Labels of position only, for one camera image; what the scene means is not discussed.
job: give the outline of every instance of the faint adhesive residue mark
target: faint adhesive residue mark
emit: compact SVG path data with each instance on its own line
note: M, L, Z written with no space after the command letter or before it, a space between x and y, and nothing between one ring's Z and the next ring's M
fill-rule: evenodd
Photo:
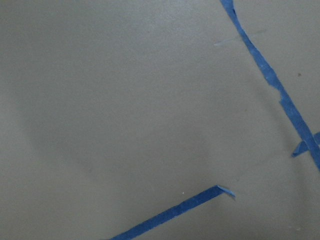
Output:
M249 36L250 38L255 38L256 36L261 35L261 34L265 33L266 31L267 31L267 29L262 29L262 30L260 30L260 31L255 32L255 33L248 34L248 36ZM232 42L232 41L240 41L240 40L241 40L241 36L238 35L238 36L235 36L235 37L227 38L227 39L222 40L222 41L217 41L217 42L215 42L213 45L214 45L215 47L220 47L220 46L225 45L225 44L227 44L227 43L229 43L229 42Z

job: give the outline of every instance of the long blue tape strip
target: long blue tape strip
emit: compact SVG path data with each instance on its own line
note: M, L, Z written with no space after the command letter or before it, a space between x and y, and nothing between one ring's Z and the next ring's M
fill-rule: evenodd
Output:
M142 223L140 223L139 225L131 228L130 230L123 232L113 238L111 238L110 240L131 240L134 239L135 237L189 211L190 209L193 209L223 193L226 193L232 197L235 197L235 194L226 189L223 188L219 185L215 185L201 193L199 193L198 195L195 195L191 198L189 198L188 200L183 201L182 203L180 203L177 206L174 206L172 208L169 208L168 210L150 218L147 221L144 221Z
M259 67L260 71L262 72L265 80L268 82L269 85L273 86L275 89L277 89L280 92L280 95L281 95L280 104L283 110L285 111L286 115L292 122L294 128L298 132L299 136L302 139L302 143L300 143L296 149L297 152L294 151L292 155L296 156L297 154L302 153L301 152L302 150L305 150L305 151L309 150L315 165L320 170L320 148L318 146L319 141L317 142L315 140L309 127L303 120L301 114L299 113L298 109L294 105L293 101L291 100L284 86L281 84L280 80L278 79L275 71L272 69L269 63L265 60L265 58L262 56L260 51L250 41L245 30L241 27L235 11L233 0L220 0L220 2L223 5L227 14L229 15L230 19L232 20L236 30L240 34L250 54L253 56L254 61Z

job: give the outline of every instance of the blue tape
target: blue tape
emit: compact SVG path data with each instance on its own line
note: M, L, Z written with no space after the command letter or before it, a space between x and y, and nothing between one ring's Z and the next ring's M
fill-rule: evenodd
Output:
M232 20L236 30L240 34L250 54L253 56L254 61L259 67L260 71L262 72L265 80L268 82L269 85L273 86L275 89L277 89L280 92L280 95L281 95L280 104L283 110L285 111L286 115L292 122L294 128L298 132L299 136L302 139L302 142L296 148L297 152L294 151L293 156L296 154L300 154L301 151L309 150L315 165L320 170L320 148L318 146L319 141L315 140L315 138L319 138L319 137L315 135L315 138L314 138L309 127L307 126L301 114L299 113L298 109L296 108L293 101L291 100L289 94L287 93L284 86L278 79L275 71L272 69L269 63L265 60L265 58L262 56L260 51L250 41L245 30L241 27L235 11L233 0L220 0L220 2L223 5L227 14L229 15L230 19Z
M235 197L235 194L226 189L223 188L219 185L213 186L201 193L199 193L198 195L195 195L191 198L189 198L188 200L183 201L182 203L180 203L177 206L174 206L172 208L169 208L168 210L150 218L147 221L144 221L142 223L140 223L139 225L131 228L128 231L125 231L113 238L111 238L110 240L131 240L134 239L135 237L189 211L190 209L193 209L223 193L226 193L232 197Z

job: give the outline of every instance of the gray surface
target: gray surface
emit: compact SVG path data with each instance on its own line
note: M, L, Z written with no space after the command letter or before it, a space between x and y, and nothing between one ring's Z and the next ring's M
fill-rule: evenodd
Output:
M235 6L316 132L307 2ZM2 1L0 36L0 239L111 238L216 184L236 201L137 239L320 238L319 172L219 1Z

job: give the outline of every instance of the tape piece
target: tape piece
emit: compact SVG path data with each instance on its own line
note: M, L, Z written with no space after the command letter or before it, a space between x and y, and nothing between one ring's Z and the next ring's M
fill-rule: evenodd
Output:
M313 135L315 142L319 145L320 144L320 132L316 133L315 135ZM292 157L297 157L300 154L305 153L306 151L308 151L308 146L306 144L305 141L301 141L296 148L294 149L293 153L292 153Z
M299 136L302 139L300 145L298 145L299 150L303 149L304 143L307 149L310 151L311 156L314 160L315 165L317 166L318 170L320 171L320 148L318 143L316 142L314 136L312 135L309 127L303 120L301 114L299 113L298 109L294 105L293 101L291 100L289 94L285 90L284 86L278 79L276 72L272 69L266 59L262 56L260 51L254 46L254 44L250 41L249 37L247 36L245 30L241 27L240 22L238 20L234 1L233 0L220 0L222 6L224 7L225 11L229 15L230 19L232 20L236 30L240 34L244 44L248 48L250 54L252 55L255 63L259 67L260 71L262 72L265 80L268 82L269 85L273 86L280 92L281 100L280 104L285 111L285 114L290 119L291 123L293 124L294 128L298 132Z
M147 221L144 221L142 223L140 223L139 225L131 228L128 231L125 231L113 238L111 238L110 240L131 240L134 239L135 237L221 195L221 194L228 194L231 197L235 198L235 194L226 189L223 188L219 185L215 185L201 193L199 193L198 195L195 195L185 201L183 201L182 203L180 203L179 205L176 205L172 208L169 208L168 210L150 218Z

